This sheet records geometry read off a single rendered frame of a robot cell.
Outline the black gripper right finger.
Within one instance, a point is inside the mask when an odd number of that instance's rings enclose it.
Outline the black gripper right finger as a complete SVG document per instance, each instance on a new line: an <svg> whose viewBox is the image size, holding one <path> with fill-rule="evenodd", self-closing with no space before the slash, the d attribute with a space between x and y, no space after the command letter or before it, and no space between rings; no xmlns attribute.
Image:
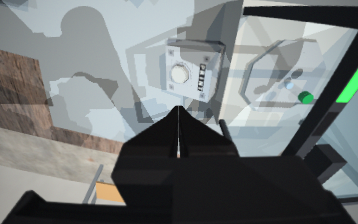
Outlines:
<svg viewBox="0 0 358 224"><path fill-rule="evenodd" d="M182 105L179 105L179 148L180 157L240 157L234 142L191 116Z"/></svg>

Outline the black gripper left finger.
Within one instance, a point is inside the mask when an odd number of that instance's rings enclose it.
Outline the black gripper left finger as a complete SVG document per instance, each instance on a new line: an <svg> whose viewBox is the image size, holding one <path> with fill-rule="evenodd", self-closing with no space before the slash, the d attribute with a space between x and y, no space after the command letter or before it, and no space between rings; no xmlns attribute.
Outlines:
<svg viewBox="0 0 358 224"><path fill-rule="evenodd" d="M179 106L174 106L164 118L126 141L122 145L118 158L124 155L167 155L177 157L178 136Z"/></svg>

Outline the grey bench mat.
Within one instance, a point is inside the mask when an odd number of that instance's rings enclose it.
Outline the grey bench mat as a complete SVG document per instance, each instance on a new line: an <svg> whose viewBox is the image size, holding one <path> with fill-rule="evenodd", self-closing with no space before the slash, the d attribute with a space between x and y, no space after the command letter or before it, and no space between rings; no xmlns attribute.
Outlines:
<svg viewBox="0 0 358 224"><path fill-rule="evenodd" d="M233 0L0 0L0 50L39 61L53 126L126 142L174 106L222 134L208 103L167 91L168 39L220 41Z"/></svg>

